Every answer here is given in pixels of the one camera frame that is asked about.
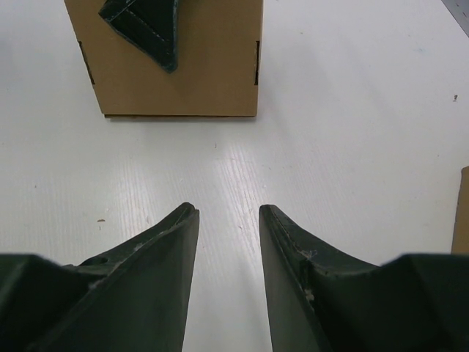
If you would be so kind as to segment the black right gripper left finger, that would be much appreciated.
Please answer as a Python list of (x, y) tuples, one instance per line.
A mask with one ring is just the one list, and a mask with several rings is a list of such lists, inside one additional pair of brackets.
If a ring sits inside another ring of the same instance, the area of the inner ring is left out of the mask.
[(199, 212), (155, 226), (80, 265), (1, 256), (3, 351), (181, 351)]

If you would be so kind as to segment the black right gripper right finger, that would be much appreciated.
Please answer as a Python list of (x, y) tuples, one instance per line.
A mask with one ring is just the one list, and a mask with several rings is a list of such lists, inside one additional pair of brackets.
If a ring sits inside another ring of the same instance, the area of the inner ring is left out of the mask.
[(274, 351), (466, 351), (468, 257), (405, 254), (381, 266), (259, 209)]

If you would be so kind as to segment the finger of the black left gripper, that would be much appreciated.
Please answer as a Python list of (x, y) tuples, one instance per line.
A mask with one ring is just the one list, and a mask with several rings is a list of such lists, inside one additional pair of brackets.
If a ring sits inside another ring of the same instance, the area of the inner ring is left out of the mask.
[(99, 16), (167, 73), (178, 67), (178, 5), (175, 0), (105, 1)]

